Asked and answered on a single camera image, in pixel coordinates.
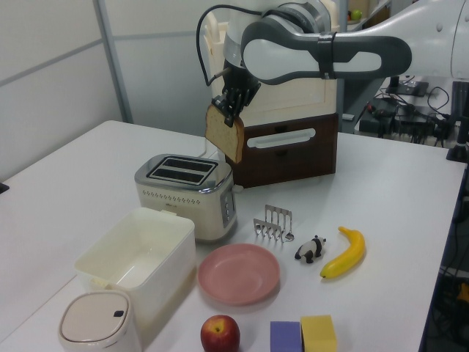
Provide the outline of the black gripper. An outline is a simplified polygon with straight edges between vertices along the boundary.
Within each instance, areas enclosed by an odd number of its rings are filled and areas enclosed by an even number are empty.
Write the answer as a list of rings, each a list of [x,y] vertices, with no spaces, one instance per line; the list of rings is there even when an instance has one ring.
[[[224,124],[232,127],[235,113],[229,96],[237,95],[236,113],[240,114],[244,107],[250,104],[252,95],[256,94],[261,84],[244,67],[225,64],[224,70],[226,72],[223,74],[222,93],[212,98],[212,104],[223,115]]]

